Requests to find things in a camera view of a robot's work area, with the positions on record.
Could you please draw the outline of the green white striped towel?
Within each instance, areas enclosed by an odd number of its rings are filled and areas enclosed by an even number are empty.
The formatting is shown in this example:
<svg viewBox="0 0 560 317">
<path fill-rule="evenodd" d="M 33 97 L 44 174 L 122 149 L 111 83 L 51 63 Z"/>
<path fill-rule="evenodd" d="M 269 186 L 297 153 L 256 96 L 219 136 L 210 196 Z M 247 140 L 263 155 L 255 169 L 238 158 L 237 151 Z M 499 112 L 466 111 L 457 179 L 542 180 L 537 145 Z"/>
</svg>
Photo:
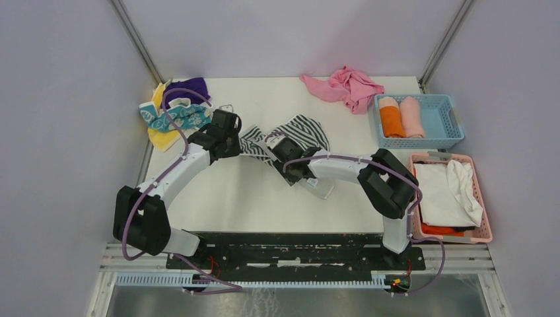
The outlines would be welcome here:
<svg viewBox="0 0 560 317">
<path fill-rule="evenodd" d="M 252 125 L 243 131 L 239 139 L 242 155 L 252 157 L 268 166 L 273 166 L 273 160 L 260 147 L 260 144 L 265 140 L 267 144 L 280 141 L 281 136 L 284 134 L 303 149 L 319 147 L 330 150 L 330 142 L 322 124 L 315 119 L 298 114 L 283 125 L 273 128 L 268 133 L 264 133 L 256 125 Z"/>
</svg>

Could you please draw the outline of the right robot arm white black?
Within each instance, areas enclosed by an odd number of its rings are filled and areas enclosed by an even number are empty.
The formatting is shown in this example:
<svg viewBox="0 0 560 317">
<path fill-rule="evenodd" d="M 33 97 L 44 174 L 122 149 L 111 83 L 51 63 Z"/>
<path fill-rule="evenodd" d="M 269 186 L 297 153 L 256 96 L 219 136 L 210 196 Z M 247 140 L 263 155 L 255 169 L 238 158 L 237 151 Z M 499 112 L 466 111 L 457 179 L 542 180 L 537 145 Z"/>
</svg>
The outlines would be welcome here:
<svg viewBox="0 0 560 317">
<path fill-rule="evenodd" d="M 408 260 L 411 244 L 409 212 L 422 198 L 416 177 L 388 150 L 369 157 L 331 153 L 318 147 L 303 149 L 282 132 L 267 136 L 264 151 L 290 184 L 318 189 L 332 180 L 360 185 L 373 209 L 382 216 L 382 263 L 399 269 Z"/>
</svg>

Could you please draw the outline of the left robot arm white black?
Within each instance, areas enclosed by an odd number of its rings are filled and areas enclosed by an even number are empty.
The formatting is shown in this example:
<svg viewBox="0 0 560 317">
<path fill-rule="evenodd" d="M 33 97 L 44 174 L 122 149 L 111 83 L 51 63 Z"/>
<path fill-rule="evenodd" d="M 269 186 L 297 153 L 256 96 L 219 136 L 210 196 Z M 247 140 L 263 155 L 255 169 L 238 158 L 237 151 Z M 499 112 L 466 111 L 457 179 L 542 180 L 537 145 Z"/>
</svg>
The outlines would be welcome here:
<svg viewBox="0 0 560 317">
<path fill-rule="evenodd" d="M 171 227 L 167 209 L 197 174 L 241 153 L 241 127 L 237 114 L 215 110 L 211 122 L 186 139 L 184 150 L 164 170 L 134 188 L 123 186 L 116 196 L 114 238 L 152 256 L 181 254 L 191 268 L 203 267 L 208 252 L 200 237 Z"/>
</svg>

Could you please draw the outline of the teal patterned towel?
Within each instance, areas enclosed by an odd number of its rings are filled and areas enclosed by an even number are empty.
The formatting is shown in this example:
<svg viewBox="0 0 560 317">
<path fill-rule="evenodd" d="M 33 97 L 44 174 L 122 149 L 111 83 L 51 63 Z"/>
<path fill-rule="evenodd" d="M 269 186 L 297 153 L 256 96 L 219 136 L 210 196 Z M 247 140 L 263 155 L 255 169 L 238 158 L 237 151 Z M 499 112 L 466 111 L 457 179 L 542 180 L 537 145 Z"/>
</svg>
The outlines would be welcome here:
<svg viewBox="0 0 560 317">
<path fill-rule="evenodd" d="M 159 131 L 180 129 L 197 129 L 210 123 L 213 109 L 204 104 L 191 104 L 186 98 L 177 98 L 171 102 L 172 107 L 158 112 L 152 102 L 139 105 L 139 112 L 148 128 Z"/>
</svg>

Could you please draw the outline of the purple towel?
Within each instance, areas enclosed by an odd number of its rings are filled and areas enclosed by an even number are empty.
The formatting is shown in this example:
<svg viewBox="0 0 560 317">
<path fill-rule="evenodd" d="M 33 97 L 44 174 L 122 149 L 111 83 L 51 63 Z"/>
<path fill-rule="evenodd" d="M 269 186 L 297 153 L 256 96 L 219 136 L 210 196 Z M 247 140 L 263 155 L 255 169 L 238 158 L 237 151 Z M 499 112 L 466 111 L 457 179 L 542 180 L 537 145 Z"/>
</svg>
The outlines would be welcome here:
<svg viewBox="0 0 560 317">
<path fill-rule="evenodd" d="M 203 104 L 211 99 L 203 77 L 171 82 L 166 86 L 163 95 L 162 102 L 165 108 L 172 107 L 171 102 L 177 98 L 188 98 L 191 104 Z"/>
</svg>

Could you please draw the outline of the yellow towel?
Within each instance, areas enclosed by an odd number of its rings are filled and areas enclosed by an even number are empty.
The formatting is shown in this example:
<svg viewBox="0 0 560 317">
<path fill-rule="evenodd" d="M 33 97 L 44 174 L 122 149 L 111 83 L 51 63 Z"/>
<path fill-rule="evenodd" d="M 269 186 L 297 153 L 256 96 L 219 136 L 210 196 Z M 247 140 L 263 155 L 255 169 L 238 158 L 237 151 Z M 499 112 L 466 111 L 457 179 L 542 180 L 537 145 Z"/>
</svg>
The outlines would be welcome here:
<svg viewBox="0 0 560 317">
<path fill-rule="evenodd" d="M 154 89 L 153 95 L 151 97 L 151 102 L 155 105 L 157 112 L 160 110 L 160 104 L 162 102 L 162 97 L 164 90 L 171 83 L 171 80 L 165 83 L 159 83 Z M 149 140 L 154 146 L 161 152 L 166 152 L 180 139 L 180 134 L 178 131 L 159 131 L 152 128 L 148 128 Z"/>
</svg>

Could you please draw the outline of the pink crumpled towel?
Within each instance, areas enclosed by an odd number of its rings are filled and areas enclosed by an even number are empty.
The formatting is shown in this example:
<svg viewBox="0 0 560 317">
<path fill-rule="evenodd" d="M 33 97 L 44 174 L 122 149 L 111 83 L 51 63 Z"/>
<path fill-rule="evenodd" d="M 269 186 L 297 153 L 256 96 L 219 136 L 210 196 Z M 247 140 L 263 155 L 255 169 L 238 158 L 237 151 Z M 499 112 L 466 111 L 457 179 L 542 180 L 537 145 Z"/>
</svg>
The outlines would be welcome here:
<svg viewBox="0 0 560 317">
<path fill-rule="evenodd" d="M 326 80 L 301 75 L 308 92 L 325 102 L 342 102 L 352 114 L 366 114 L 372 99 L 384 94 L 384 86 L 375 83 L 361 71 L 344 66 Z"/>
</svg>

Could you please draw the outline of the orange rolled towel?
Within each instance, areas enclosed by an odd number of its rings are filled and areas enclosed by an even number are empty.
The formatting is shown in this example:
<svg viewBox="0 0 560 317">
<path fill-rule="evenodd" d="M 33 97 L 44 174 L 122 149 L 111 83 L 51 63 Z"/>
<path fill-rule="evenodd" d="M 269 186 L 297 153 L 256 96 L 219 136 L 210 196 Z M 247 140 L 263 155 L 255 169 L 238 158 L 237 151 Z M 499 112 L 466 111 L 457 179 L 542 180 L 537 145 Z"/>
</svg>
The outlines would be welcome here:
<svg viewBox="0 0 560 317">
<path fill-rule="evenodd" d="M 378 100 L 383 135 L 387 138 L 404 138 L 402 116 L 396 99 L 386 96 Z"/>
</svg>

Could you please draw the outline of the blue plastic basket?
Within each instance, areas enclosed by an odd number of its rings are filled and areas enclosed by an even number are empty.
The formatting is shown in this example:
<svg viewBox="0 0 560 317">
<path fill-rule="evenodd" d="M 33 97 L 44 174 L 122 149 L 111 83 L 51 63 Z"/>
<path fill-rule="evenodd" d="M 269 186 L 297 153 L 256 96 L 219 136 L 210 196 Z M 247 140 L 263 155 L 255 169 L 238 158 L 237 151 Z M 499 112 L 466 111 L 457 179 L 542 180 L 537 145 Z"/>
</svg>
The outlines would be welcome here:
<svg viewBox="0 0 560 317">
<path fill-rule="evenodd" d="M 464 130 L 456 115 L 456 107 L 447 94 L 412 94 L 420 107 L 424 138 L 387 138 L 384 136 L 380 117 L 379 100 L 387 94 L 374 97 L 368 110 L 373 137 L 381 148 L 387 149 L 450 149 L 464 139 Z"/>
</svg>

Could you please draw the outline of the light pink rolled towel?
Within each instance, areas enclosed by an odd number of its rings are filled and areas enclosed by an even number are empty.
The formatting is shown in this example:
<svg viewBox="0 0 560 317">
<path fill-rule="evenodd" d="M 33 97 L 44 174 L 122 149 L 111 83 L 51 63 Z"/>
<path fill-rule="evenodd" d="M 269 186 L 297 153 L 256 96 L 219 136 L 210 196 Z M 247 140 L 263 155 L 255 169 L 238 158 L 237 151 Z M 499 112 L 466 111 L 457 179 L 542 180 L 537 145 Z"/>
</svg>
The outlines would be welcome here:
<svg viewBox="0 0 560 317">
<path fill-rule="evenodd" d="M 421 121 L 421 106 L 412 96 L 405 97 L 399 104 L 402 127 L 408 138 L 426 138 Z"/>
</svg>

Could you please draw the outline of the orange cloth in basket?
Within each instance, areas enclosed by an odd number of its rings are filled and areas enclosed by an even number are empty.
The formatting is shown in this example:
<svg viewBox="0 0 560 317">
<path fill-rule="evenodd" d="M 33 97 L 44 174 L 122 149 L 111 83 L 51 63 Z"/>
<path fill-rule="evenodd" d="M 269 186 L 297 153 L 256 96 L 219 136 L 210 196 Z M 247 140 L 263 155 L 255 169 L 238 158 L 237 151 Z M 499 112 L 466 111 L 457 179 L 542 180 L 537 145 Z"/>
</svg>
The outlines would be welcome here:
<svg viewBox="0 0 560 317">
<path fill-rule="evenodd" d="M 421 223 L 421 230 L 424 234 L 437 236 L 464 236 L 463 232 L 457 231 L 452 227 L 431 226 L 426 223 Z"/>
</svg>

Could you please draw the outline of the white cloth in basket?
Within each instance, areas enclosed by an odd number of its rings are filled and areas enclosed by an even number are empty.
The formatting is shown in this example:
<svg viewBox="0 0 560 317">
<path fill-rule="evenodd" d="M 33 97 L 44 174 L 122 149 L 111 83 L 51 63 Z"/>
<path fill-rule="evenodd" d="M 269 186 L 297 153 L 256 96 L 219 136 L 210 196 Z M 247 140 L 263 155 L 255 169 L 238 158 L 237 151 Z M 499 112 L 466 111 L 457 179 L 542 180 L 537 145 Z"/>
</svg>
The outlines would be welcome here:
<svg viewBox="0 0 560 317">
<path fill-rule="evenodd" d="M 480 227 L 483 207 L 474 196 L 473 167 L 451 160 L 446 164 L 414 165 L 423 193 L 420 211 L 424 223 L 438 227 Z"/>
</svg>

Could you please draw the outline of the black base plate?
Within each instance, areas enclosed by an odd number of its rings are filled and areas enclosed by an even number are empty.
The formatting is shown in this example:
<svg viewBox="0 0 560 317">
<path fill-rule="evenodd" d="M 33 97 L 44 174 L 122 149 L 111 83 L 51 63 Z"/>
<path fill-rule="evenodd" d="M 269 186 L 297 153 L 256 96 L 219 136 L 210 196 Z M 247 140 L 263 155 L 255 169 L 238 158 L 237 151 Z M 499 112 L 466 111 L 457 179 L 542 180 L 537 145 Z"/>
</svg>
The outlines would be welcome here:
<svg viewBox="0 0 560 317">
<path fill-rule="evenodd" d="M 423 271 L 422 250 L 397 255 L 381 234 L 198 232 L 189 261 L 230 282 L 370 281 L 374 271 Z"/>
</svg>

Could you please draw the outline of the aluminium frame rails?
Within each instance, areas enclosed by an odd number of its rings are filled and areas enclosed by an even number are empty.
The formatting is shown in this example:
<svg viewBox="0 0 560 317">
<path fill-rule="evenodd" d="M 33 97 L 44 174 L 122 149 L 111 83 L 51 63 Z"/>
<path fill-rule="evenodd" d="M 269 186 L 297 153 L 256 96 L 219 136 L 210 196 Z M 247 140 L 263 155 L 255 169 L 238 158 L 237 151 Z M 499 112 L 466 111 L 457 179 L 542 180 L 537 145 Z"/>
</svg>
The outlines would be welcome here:
<svg viewBox="0 0 560 317">
<path fill-rule="evenodd" d="M 443 275 L 465 277 L 469 274 L 481 285 L 483 305 L 489 310 L 490 316 L 510 316 L 501 284 L 497 277 L 488 247 L 482 244 L 446 245 L 441 250 L 435 245 L 421 246 L 426 268 L 420 274 L 436 273 L 440 262 L 444 262 Z M 113 293 L 117 274 L 134 273 L 194 273 L 192 269 L 168 269 L 168 256 L 149 256 L 135 261 L 127 261 L 122 256 L 122 248 L 118 244 L 108 244 L 102 258 L 96 280 L 94 294 L 87 310 L 87 316 L 105 316 L 109 309 L 110 296 Z M 389 276 L 389 271 L 369 271 L 365 278 L 350 281 L 365 281 L 372 275 Z"/>
</svg>

